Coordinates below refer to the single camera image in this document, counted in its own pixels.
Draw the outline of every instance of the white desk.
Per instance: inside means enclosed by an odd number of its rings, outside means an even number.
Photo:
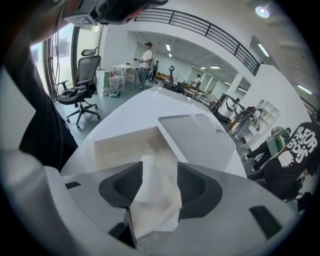
[[[125,90],[125,74],[126,74],[126,69],[138,69],[138,66],[132,66],[132,65],[124,65],[124,64],[120,64],[118,66],[111,66],[111,68],[113,68],[114,71],[116,71],[116,69],[121,69],[121,73],[122,73],[122,90]]]
[[[94,141],[154,127],[158,117],[204,114],[215,123],[217,118],[202,103],[159,87],[142,91],[108,115],[79,145],[62,168],[61,175],[90,173],[95,171]],[[238,152],[234,150],[225,170],[227,173],[247,177]]]

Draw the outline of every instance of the black cable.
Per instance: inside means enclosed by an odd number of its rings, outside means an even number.
[[[59,11],[59,14],[57,16],[57,19],[56,19],[56,22],[55,22],[55,25],[54,25],[54,29],[53,29],[53,35],[52,37],[55,37],[55,52],[56,52],[56,58],[57,58],[57,64],[56,64],[56,74],[54,74],[54,70],[52,70],[53,72],[53,77],[54,77],[54,87],[56,87],[56,81],[57,81],[57,77],[58,77],[58,72],[59,72],[59,76],[60,76],[60,64],[59,64],[59,22],[62,18],[62,13],[65,9],[65,6],[67,4],[67,0],[64,1],[60,11]],[[53,57],[53,40],[51,40],[51,57]],[[52,94],[52,99],[54,99],[54,97],[56,96],[58,92],[58,88],[56,88],[56,93],[55,95]],[[62,162],[62,157],[63,157],[63,149],[64,149],[64,143],[63,143],[63,130],[61,128],[61,124],[60,124],[60,115],[58,113],[58,111],[56,110],[55,108],[55,105],[53,104],[53,111],[55,113],[55,116],[56,116],[56,120],[58,122],[58,129],[59,129],[59,134],[60,134],[60,157],[59,157],[59,164],[58,164],[58,170],[60,169],[60,166],[61,166],[61,162]]]

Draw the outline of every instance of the person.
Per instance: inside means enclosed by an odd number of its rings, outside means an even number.
[[[261,166],[268,161],[272,156],[275,156],[284,145],[288,142],[291,134],[291,129],[288,127],[284,129],[281,126],[277,126],[271,130],[271,136],[266,139],[256,150],[252,151],[244,157],[244,160],[254,159],[258,155],[263,154],[259,161],[251,169],[255,172],[261,168]],[[284,139],[284,145],[279,145],[277,141]]]
[[[317,123],[301,123],[288,144],[265,164],[262,170],[248,179],[269,190],[280,199],[288,199],[295,189],[295,182],[303,173],[313,176],[320,165],[320,116]]]
[[[67,0],[50,10],[41,6],[11,42],[3,64],[13,82],[35,109],[22,137],[19,149],[36,157],[44,166],[61,171],[78,145],[68,126],[58,114],[55,105],[44,90],[44,85],[33,61],[32,45],[41,43],[53,35],[60,10],[62,16],[78,9],[81,0]],[[63,18],[58,29],[68,24]]]
[[[194,82],[191,83],[191,85],[193,87],[197,87],[197,84],[200,82],[200,80],[201,80],[201,75],[197,74],[196,79],[194,80]]]
[[[153,51],[152,51],[152,43],[151,42],[146,42],[144,44],[146,47],[146,51],[142,55],[142,58],[140,59],[140,70],[138,73],[138,78],[140,81],[140,86],[139,88],[145,88],[146,87],[146,79],[149,73],[149,66],[151,63],[151,60],[153,58]]]
[[[285,204],[288,205],[296,214],[300,214],[305,211],[312,199],[310,192],[298,192],[298,194],[302,197],[285,202]]]
[[[152,77],[151,77],[151,81],[154,81],[155,80],[155,76],[158,72],[158,68],[159,68],[159,61],[157,60],[155,62],[155,65],[153,66],[153,71],[152,71]]]
[[[236,105],[233,105],[232,107],[229,107],[230,111],[233,111],[236,109]],[[239,140],[240,138],[243,138],[247,129],[250,125],[257,122],[258,117],[261,115],[262,109],[261,108],[255,108],[252,106],[247,107],[244,111],[242,111],[239,115],[241,117],[243,116],[245,120],[242,120],[239,125],[234,129],[233,134],[234,138]]]

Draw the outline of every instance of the white t-shirt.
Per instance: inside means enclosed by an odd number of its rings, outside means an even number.
[[[153,52],[152,50],[146,50],[144,52],[144,54],[142,55],[142,60],[143,61],[147,61],[147,60],[151,60],[153,57]],[[150,65],[150,62],[142,62],[140,63],[140,67],[141,68],[144,68],[144,69],[148,69],[149,68],[149,65]]]
[[[196,87],[197,83],[200,82],[200,78],[197,77],[195,80],[194,80],[194,84],[192,86]]]

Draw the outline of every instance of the floor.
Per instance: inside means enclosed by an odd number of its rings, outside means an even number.
[[[153,86],[161,86],[160,83],[158,84],[152,84],[151,82],[148,82],[147,85],[149,87]],[[125,84],[125,90],[121,91],[121,96],[119,98],[109,98],[107,96],[100,96],[100,95],[93,95],[92,98],[87,99],[86,101],[90,104],[97,104],[98,109],[95,109],[94,107],[90,110],[94,112],[98,112],[101,116],[101,119],[98,120],[96,115],[92,115],[89,113],[85,113],[82,115],[79,126],[81,127],[81,131],[79,131],[76,127],[76,121],[78,118],[78,114],[75,114],[74,116],[70,117],[70,123],[68,124],[70,131],[77,142],[78,145],[80,145],[84,139],[88,136],[88,134],[108,115],[110,115],[111,112],[113,112],[115,109],[120,107],[123,103],[131,99],[133,96],[139,94],[142,92],[142,89],[139,89],[139,85],[134,84],[133,82],[127,82]],[[77,109],[74,105],[62,105],[59,102],[55,104],[58,112],[62,116],[63,119],[67,119],[67,116],[71,113],[75,112]],[[227,123],[220,122],[224,129],[228,132],[229,128]],[[239,153],[240,159],[242,161],[243,167],[245,169],[246,175],[251,174],[251,168],[253,167],[253,163],[251,161],[243,161],[243,156],[247,155],[249,152],[247,149],[242,148],[243,143],[239,139],[234,139],[233,141],[236,145],[236,150]]]

